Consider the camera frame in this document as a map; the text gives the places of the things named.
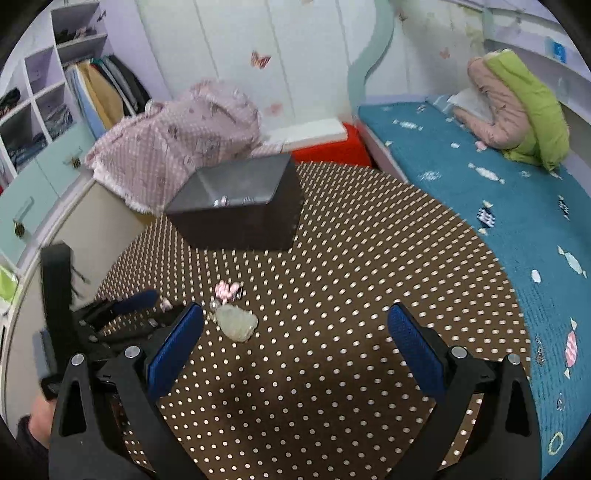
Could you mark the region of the person's left hand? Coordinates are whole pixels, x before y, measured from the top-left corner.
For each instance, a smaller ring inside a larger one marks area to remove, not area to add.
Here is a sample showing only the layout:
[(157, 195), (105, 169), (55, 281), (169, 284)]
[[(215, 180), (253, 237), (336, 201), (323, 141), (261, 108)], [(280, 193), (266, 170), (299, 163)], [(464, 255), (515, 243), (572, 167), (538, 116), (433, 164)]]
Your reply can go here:
[(55, 408), (55, 400), (47, 400), (43, 394), (39, 394), (30, 413), (29, 432), (45, 448), (49, 448)]

